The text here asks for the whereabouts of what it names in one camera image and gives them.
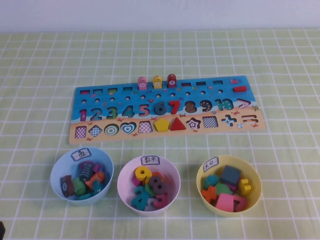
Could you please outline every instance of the yellow bowl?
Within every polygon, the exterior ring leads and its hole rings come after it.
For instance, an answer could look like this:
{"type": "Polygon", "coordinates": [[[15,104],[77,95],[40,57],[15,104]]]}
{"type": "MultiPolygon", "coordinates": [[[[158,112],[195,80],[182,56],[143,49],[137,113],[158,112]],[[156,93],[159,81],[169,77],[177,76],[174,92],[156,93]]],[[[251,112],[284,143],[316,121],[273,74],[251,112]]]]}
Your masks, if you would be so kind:
{"type": "Polygon", "coordinates": [[[257,204],[262,193],[261,179],[256,170],[246,161],[229,155],[216,156],[202,164],[196,175],[196,187],[198,188],[198,192],[204,205],[211,212],[223,217],[236,217],[248,212],[257,204]],[[239,169],[241,171],[241,178],[248,179],[249,184],[251,185],[251,191],[246,196],[248,204],[244,210],[239,212],[222,211],[208,203],[201,195],[201,190],[203,189],[206,177],[215,174],[220,178],[226,165],[239,169]]]}

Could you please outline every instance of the blue board section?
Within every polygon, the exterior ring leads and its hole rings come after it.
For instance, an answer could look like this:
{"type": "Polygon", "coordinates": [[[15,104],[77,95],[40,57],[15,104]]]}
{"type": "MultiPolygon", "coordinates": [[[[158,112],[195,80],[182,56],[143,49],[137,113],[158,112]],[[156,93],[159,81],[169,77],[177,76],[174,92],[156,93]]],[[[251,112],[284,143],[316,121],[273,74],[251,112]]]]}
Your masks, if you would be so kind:
{"type": "Polygon", "coordinates": [[[149,115],[156,116],[155,107],[159,102],[164,102],[166,114],[171,114],[173,107],[169,105],[170,101],[180,102],[178,114],[186,111],[192,114],[192,110],[186,110],[187,107],[195,107],[196,114],[199,114],[201,110],[206,112],[228,109],[228,106],[234,105],[237,107],[243,103],[239,100],[249,103],[256,101],[246,76],[177,80],[175,88],[167,88],[167,81],[162,81],[161,89],[154,89],[153,83],[148,82],[147,90],[138,90],[137,82],[78,87],[74,94],[72,122],[115,117],[143,118],[139,114],[143,115],[145,108],[149,110],[149,115]],[[240,86],[246,86],[246,92],[233,91],[234,87],[240,86]],[[81,119],[83,112],[86,120],[81,119]]]}

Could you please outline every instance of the heart shape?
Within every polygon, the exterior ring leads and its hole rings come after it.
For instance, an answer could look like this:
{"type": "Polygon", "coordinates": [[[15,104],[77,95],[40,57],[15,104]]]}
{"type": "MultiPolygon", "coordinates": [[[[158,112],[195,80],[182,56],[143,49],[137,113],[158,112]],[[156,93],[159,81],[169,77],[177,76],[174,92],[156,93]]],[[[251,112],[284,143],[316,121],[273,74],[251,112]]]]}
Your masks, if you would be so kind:
{"type": "Polygon", "coordinates": [[[121,130],[124,131],[126,134],[132,133],[137,128],[137,124],[135,122],[130,123],[122,123],[121,130]]]}

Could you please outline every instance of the handwritten label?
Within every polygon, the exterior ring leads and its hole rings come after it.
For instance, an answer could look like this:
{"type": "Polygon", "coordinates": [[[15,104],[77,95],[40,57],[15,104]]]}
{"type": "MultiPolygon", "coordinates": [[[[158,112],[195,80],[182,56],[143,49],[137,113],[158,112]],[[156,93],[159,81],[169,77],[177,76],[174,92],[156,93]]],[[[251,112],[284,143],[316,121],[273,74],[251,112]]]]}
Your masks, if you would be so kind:
{"type": "Polygon", "coordinates": [[[160,165],[160,159],[155,155],[148,155],[141,157],[142,165],[160,165]]]}
{"type": "Polygon", "coordinates": [[[205,173],[210,168],[217,166],[219,164],[219,158],[215,156],[214,158],[211,158],[210,160],[206,161],[203,164],[203,172],[205,173]]]}
{"type": "Polygon", "coordinates": [[[91,156],[91,152],[89,151],[88,148],[82,148],[71,154],[71,157],[75,162],[90,156],[91,156]]]}

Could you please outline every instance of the white wall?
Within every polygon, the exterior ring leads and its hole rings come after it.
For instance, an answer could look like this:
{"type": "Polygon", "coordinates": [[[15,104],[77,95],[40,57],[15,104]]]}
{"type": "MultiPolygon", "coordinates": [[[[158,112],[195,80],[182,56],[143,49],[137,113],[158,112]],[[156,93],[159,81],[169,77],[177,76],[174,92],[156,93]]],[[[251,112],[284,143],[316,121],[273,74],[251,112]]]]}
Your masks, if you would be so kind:
{"type": "Polygon", "coordinates": [[[0,32],[319,26],[319,0],[0,0],[0,32]]]}

